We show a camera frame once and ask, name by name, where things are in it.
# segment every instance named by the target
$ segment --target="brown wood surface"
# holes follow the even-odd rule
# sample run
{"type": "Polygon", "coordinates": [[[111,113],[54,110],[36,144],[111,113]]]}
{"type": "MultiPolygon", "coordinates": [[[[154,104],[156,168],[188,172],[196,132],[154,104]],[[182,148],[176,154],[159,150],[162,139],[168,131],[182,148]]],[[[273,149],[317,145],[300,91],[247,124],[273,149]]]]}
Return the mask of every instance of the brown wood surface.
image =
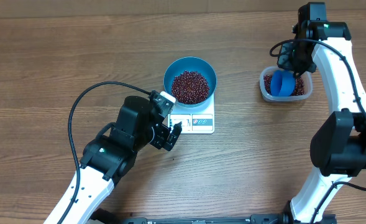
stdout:
{"type": "MultiPolygon", "coordinates": [[[[366,89],[366,11],[346,21],[366,89]]],[[[184,135],[171,152],[147,146],[101,207],[120,217],[223,217],[279,212],[311,170],[309,143],[328,117],[321,77],[296,103],[263,101],[260,72],[275,43],[292,38],[296,12],[0,19],[0,223],[42,223],[74,173],[66,122],[88,86],[117,80],[162,90],[174,60],[193,55],[216,70],[216,132],[184,135]]],[[[77,107],[79,156],[128,95],[104,86],[77,107]]],[[[366,186],[366,170],[353,180],[366,186]]],[[[366,192],[343,187],[327,213],[366,223],[366,192]]]]}
{"type": "MultiPolygon", "coordinates": [[[[309,0],[0,0],[0,18],[297,11],[309,0]]],[[[366,0],[312,0],[327,9],[366,9],[366,0]]]]}

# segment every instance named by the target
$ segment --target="wall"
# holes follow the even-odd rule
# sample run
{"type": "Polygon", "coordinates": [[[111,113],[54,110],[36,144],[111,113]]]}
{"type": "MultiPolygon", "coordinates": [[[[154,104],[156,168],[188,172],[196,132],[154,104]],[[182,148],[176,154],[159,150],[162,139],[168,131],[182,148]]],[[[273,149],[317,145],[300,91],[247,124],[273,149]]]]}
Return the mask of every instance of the wall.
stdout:
{"type": "MultiPolygon", "coordinates": [[[[244,11],[296,11],[309,0],[0,0],[0,18],[244,11]]],[[[366,9],[366,0],[324,0],[331,9],[366,9]]]]}

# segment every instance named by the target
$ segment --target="blue bowl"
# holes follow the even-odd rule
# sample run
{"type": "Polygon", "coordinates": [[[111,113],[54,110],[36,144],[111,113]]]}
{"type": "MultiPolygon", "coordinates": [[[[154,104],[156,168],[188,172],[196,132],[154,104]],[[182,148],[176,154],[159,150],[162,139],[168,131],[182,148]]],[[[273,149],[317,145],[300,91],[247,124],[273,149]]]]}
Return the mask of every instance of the blue bowl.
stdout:
{"type": "MultiPolygon", "coordinates": [[[[197,57],[184,57],[180,58],[177,61],[173,62],[165,72],[165,76],[163,78],[163,85],[165,87],[165,91],[169,94],[172,94],[172,83],[175,77],[181,75],[184,71],[197,71],[208,81],[209,85],[209,95],[206,98],[208,100],[214,93],[217,85],[216,72],[210,64],[206,61],[197,58],[197,57]]],[[[177,104],[185,106],[185,107],[195,107],[202,105],[206,100],[194,104],[187,105],[184,103],[177,102],[177,104]]]]}

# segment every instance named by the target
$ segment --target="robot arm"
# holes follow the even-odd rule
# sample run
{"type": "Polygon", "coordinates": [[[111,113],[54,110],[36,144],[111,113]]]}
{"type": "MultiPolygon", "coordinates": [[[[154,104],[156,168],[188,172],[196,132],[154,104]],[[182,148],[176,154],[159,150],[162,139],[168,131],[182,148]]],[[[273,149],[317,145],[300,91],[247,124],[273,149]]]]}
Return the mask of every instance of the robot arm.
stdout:
{"type": "MultiPolygon", "coordinates": [[[[115,123],[105,126],[84,149],[80,160],[80,189],[74,205],[62,223],[85,224],[99,204],[111,194],[120,179],[133,167],[137,152],[150,143],[170,151],[180,133],[181,124],[173,131],[162,124],[172,112],[176,99],[153,91],[147,100],[128,96],[115,123]],[[110,129],[110,135],[104,133],[110,129]]],[[[75,191],[76,173],[64,196],[45,224],[58,223],[75,191]]]]}
{"type": "MultiPolygon", "coordinates": [[[[292,32],[295,39],[319,40],[346,57],[362,106],[366,112],[366,93],[352,58],[351,36],[343,22],[328,22],[324,3],[311,2],[299,9],[299,23],[292,32]]],[[[310,155],[314,167],[299,194],[290,202],[293,220],[310,223],[316,207],[335,182],[348,182],[366,169],[366,124],[355,100],[350,75],[340,56],[321,44],[294,42],[284,44],[278,56],[278,66],[300,76],[318,67],[325,87],[330,117],[311,141],[310,155]],[[351,136],[355,128],[360,134],[351,136]]],[[[319,208],[315,222],[342,187],[333,188],[319,208]]]]}

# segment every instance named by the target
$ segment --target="bowl of red beans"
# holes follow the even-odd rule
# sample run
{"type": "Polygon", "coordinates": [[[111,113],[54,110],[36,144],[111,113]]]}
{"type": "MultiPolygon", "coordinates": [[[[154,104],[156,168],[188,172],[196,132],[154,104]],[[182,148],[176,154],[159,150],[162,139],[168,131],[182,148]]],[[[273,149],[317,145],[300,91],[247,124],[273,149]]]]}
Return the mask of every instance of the bowl of red beans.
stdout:
{"type": "Polygon", "coordinates": [[[196,107],[213,95],[217,85],[216,72],[201,58],[184,57],[168,67],[163,85],[179,105],[196,107]]]}

